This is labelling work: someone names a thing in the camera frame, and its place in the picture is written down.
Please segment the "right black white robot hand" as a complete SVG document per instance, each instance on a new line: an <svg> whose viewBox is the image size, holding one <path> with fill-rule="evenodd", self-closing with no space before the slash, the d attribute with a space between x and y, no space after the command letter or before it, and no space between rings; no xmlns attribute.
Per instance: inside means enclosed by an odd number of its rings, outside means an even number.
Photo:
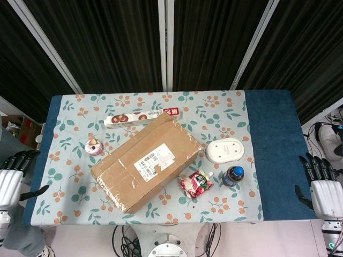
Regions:
<svg viewBox="0 0 343 257"><path fill-rule="evenodd" d="M294 186L298 200L313 210L316 216L327 221L342 220L342 185L336 180L338 170L325 158L300 156L311 199L305 198L299 185Z"/></svg>

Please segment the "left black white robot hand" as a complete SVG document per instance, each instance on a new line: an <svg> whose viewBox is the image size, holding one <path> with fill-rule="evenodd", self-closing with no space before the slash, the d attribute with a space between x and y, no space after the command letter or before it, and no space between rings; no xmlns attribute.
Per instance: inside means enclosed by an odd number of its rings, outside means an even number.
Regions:
<svg viewBox="0 0 343 257"><path fill-rule="evenodd" d="M33 192L21 192L27 170L38 155L38 150L23 150L8 157L1 164L1 214L14 208L18 201L37 197L49 188L49 185L45 185Z"/></svg>

